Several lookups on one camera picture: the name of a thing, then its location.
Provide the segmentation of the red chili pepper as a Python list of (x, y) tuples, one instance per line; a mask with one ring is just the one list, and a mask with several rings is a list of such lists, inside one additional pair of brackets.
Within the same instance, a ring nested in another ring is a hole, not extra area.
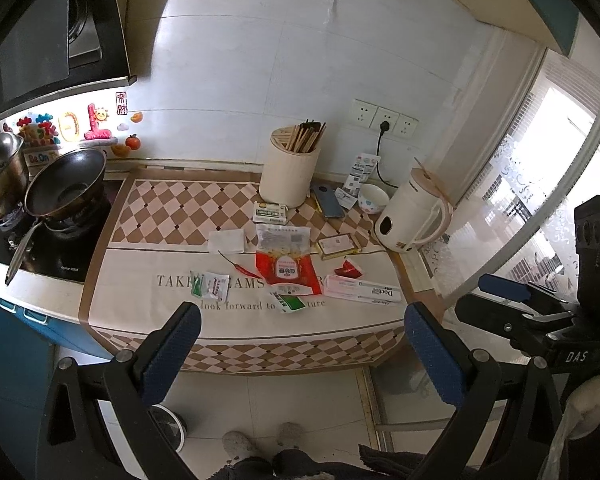
[(225, 260), (227, 261), (237, 272), (239, 272), (242, 275), (248, 276), (248, 278), (255, 278), (256, 280), (258, 280), (260, 277), (260, 274), (257, 274), (256, 272), (253, 272), (247, 268), (245, 268), (244, 266), (241, 266), (239, 263), (233, 261), (231, 258), (228, 258), (226, 255), (224, 255), (222, 252), (218, 252), (218, 254)]

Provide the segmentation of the small white green packet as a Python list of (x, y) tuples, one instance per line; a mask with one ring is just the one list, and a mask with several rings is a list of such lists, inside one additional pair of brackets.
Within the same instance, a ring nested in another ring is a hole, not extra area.
[(212, 272), (190, 272), (190, 293), (200, 299), (225, 302), (230, 289), (228, 275)]

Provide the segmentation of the white patterned ceramic bowl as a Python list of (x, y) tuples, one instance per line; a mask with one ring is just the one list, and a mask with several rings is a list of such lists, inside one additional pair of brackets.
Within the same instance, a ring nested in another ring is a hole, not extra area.
[(358, 206), (369, 216), (380, 214), (388, 205), (389, 200), (389, 195), (374, 184), (364, 183), (358, 191)]

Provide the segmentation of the black gas stove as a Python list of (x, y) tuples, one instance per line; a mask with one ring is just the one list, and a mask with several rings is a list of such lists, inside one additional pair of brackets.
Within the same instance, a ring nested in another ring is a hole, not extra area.
[[(104, 181), (104, 198), (92, 210), (80, 230), (58, 234), (42, 226), (33, 234), (20, 269), (49, 278), (82, 284), (91, 264), (100, 233), (104, 229), (122, 180)], [(0, 230), (0, 263), (8, 266), (21, 237), (33, 223), (23, 219), (11, 231)]]

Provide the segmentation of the person's dark trouser legs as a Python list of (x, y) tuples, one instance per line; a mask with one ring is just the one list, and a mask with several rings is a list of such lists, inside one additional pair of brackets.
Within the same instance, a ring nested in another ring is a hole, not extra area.
[(251, 456), (225, 465), (211, 479), (408, 479), (425, 458), (412, 452), (381, 452), (365, 445), (360, 445), (358, 452), (363, 467), (317, 462), (308, 453), (290, 448), (270, 460)]

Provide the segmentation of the grey right slipper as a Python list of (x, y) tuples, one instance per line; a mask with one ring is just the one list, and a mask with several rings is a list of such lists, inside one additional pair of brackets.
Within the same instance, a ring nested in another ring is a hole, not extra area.
[(284, 422), (278, 427), (276, 445), (279, 451), (300, 451), (304, 437), (303, 428), (295, 422)]

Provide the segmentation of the cream cylindrical utensil holder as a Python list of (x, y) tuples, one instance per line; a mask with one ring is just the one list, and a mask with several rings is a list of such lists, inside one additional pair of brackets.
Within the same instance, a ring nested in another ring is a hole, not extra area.
[(287, 144), (298, 129), (298, 125), (287, 126), (270, 135), (258, 189), (265, 203), (294, 208), (300, 206), (309, 193), (321, 148), (306, 153), (288, 151)]

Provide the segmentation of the checkered beige table mat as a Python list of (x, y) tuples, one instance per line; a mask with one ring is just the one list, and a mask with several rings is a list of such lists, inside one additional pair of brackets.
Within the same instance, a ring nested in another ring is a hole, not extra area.
[(135, 349), (193, 299), (198, 274), (230, 280), (199, 301), (201, 334), (186, 370), (265, 375), (377, 365), (405, 346), (404, 304), (329, 296), (276, 306), (256, 268), (249, 172), (135, 169), (111, 207), (83, 286), (79, 320), (109, 351)]

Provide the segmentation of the red gold flat box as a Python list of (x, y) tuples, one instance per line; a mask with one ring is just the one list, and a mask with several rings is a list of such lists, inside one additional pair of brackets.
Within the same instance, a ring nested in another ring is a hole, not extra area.
[(361, 251), (360, 244), (349, 233), (320, 238), (316, 247), (324, 260), (358, 254)]

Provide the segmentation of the blue kitchen cabinets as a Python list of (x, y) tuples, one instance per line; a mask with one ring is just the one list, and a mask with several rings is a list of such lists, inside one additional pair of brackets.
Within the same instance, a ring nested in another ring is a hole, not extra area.
[(0, 300), (0, 449), (23, 478), (35, 477), (38, 432), (48, 387), (54, 374), (56, 350), (108, 359), (82, 326), (49, 320)]

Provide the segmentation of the white wall socket strip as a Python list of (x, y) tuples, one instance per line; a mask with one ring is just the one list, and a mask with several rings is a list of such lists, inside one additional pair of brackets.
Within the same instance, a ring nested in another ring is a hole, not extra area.
[(401, 139), (411, 139), (419, 125), (414, 117), (358, 99), (352, 100), (348, 122), (373, 130), (380, 130), (380, 126), (386, 122), (389, 125), (386, 133)]

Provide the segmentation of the white round trash bin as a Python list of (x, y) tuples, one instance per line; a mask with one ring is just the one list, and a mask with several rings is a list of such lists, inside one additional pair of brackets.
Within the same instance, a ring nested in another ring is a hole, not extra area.
[(162, 404), (151, 405), (149, 413), (175, 452), (181, 452), (187, 437), (187, 426), (180, 415)]

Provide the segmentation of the bundle of wooden chopsticks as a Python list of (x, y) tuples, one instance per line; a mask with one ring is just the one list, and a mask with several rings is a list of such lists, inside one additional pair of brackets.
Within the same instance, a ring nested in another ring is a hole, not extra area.
[(291, 128), (285, 148), (288, 152), (306, 154), (312, 152), (326, 129), (324, 122), (302, 122)]

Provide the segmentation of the red clear snack bag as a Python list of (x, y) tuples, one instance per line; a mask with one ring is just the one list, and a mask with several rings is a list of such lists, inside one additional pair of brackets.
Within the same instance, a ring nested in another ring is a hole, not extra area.
[(256, 268), (273, 292), (317, 296), (321, 282), (311, 257), (311, 230), (305, 226), (257, 225)]

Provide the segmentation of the green white sachet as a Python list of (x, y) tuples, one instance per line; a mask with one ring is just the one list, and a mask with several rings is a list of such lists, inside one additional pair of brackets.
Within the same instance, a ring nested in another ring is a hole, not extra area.
[(281, 295), (278, 292), (270, 292), (270, 296), (276, 308), (285, 312), (298, 312), (306, 308), (306, 304), (297, 296)]

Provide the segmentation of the black frying pan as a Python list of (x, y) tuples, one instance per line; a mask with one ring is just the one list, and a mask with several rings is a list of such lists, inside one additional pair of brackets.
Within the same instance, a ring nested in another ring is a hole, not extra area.
[(24, 196), (23, 207), (34, 219), (10, 260), (5, 284), (9, 285), (20, 269), (33, 233), (41, 226), (50, 229), (79, 214), (104, 186), (107, 157), (100, 148), (80, 148), (61, 155), (42, 169)]

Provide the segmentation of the long white pink box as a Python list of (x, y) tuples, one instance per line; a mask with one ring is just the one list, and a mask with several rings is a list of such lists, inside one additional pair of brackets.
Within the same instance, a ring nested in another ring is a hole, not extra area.
[(403, 301), (399, 287), (339, 275), (326, 276), (323, 295), (366, 304), (400, 304)]

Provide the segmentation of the stainless steel pot with lid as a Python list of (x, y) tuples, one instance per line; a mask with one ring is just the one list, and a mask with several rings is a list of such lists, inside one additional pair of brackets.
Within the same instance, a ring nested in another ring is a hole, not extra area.
[(23, 138), (0, 133), (0, 223), (23, 205), (29, 185), (29, 169), (24, 159)]

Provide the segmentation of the green white medicine box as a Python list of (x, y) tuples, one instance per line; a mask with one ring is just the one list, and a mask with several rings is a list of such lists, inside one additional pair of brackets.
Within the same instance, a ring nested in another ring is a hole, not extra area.
[(284, 226), (288, 221), (288, 208), (281, 204), (257, 202), (253, 207), (252, 222)]

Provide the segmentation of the black range hood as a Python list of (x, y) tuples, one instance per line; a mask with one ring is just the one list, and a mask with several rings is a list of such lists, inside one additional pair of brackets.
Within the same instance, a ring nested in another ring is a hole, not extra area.
[(135, 81), (124, 39), (129, 0), (0, 0), (0, 119)]

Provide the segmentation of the white paper tissue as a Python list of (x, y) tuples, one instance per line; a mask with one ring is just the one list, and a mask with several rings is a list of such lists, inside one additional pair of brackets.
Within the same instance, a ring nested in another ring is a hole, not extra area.
[(208, 251), (212, 254), (235, 255), (246, 251), (243, 229), (219, 230), (209, 234)]

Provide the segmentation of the small red wrapper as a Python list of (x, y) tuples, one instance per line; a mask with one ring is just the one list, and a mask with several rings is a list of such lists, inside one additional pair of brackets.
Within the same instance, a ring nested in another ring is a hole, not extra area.
[(335, 269), (334, 273), (342, 278), (352, 278), (352, 280), (362, 278), (364, 275), (362, 268), (350, 258), (344, 258), (342, 265)]

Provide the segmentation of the colourful wall stickers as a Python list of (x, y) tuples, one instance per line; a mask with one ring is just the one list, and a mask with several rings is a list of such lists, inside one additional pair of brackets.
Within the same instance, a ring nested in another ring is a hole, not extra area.
[(35, 105), (1, 119), (0, 127), (20, 136), (26, 163), (41, 168), (79, 148), (99, 148), (110, 159), (136, 155), (143, 118), (128, 92), (102, 90)]

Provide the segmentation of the white leaflet papers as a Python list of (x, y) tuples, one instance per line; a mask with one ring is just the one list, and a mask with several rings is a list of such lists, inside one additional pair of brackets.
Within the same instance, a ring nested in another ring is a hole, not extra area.
[(342, 208), (349, 210), (355, 205), (361, 186), (367, 182), (380, 161), (379, 155), (360, 153), (356, 156), (347, 179), (335, 191), (338, 204)]

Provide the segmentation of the grey left slipper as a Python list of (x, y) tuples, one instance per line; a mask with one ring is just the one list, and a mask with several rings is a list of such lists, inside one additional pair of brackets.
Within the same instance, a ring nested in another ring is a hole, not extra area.
[(257, 445), (239, 431), (230, 431), (224, 434), (222, 445), (228, 460), (232, 463), (261, 456)]

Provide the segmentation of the grey slipper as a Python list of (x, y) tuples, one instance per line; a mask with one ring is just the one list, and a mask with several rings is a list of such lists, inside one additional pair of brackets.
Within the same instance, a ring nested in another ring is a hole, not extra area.
[(279, 451), (300, 451), (304, 437), (303, 428), (295, 422), (284, 422), (278, 427), (276, 445)]
[(222, 445), (228, 460), (232, 463), (261, 456), (257, 445), (239, 431), (230, 431), (224, 434)]

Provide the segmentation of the white electric kettle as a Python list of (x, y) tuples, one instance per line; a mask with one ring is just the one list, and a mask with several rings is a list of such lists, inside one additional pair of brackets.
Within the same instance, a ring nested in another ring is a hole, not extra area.
[(385, 248), (408, 252), (434, 242), (449, 229), (453, 207), (437, 186), (434, 176), (422, 168), (390, 198), (375, 222), (375, 235)]

